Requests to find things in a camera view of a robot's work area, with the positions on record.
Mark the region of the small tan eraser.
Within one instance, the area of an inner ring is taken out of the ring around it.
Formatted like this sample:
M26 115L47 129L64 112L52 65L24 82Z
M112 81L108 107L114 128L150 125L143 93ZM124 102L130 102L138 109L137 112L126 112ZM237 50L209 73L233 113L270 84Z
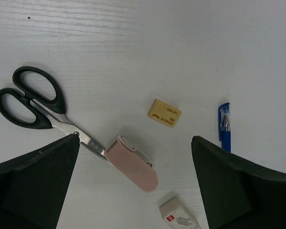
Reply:
M164 124L168 127L174 127L180 118L181 110L159 100L155 99L147 113L148 117Z

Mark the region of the pink eraser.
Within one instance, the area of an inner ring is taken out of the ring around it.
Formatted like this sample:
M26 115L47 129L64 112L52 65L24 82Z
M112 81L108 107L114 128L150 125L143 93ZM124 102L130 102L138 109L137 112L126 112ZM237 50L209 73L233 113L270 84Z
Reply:
M104 156L142 191L152 192L157 189L158 176L152 159L125 136L118 136L105 150Z

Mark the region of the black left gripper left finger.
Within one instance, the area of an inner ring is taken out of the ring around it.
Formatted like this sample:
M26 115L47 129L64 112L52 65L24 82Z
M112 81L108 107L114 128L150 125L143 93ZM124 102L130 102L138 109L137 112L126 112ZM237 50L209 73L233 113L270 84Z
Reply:
M0 163L0 229L57 227L79 148L70 134Z

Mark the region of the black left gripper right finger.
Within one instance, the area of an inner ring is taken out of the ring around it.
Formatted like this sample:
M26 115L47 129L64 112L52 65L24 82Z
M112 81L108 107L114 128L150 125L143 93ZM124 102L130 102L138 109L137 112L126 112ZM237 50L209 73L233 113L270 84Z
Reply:
M286 229L286 173L194 136L194 167L211 229Z

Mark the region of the blue pen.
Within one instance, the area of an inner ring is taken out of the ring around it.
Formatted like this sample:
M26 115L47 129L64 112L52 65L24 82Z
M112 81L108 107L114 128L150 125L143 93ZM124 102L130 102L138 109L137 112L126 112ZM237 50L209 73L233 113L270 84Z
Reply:
M218 107L218 134L221 148L231 152L230 103Z

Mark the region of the small scissors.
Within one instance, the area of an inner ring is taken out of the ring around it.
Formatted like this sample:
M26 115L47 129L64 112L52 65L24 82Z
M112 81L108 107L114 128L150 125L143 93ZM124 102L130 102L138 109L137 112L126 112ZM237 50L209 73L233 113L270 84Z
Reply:
M47 99L41 93L28 86L22 77L26 73L37 73L47 79L55 90L55 98L52 100ZM108 161L104 155L105 147L67 118L66 102L62 89L50 74L33 66L22 66L15 70L12 80L20 90L10 87L0 89L0 113L7 120L15 125L28 129L58 128L66 135L77 134L81 145L99 158ZM12 95L21 104L27 107L35 115L35 121L27 122L17 118L16 115L7 108L4 99L7 94Z

